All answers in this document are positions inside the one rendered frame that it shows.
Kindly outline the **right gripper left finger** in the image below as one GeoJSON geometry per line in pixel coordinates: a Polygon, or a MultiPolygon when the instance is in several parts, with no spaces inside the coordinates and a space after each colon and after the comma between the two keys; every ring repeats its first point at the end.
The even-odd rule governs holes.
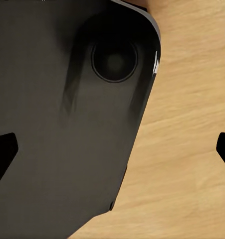
{"type": "Polygon", "coordinates": [[[13,132],[0,135],[0,180],[18,152],[16,136],[13,132]]]}

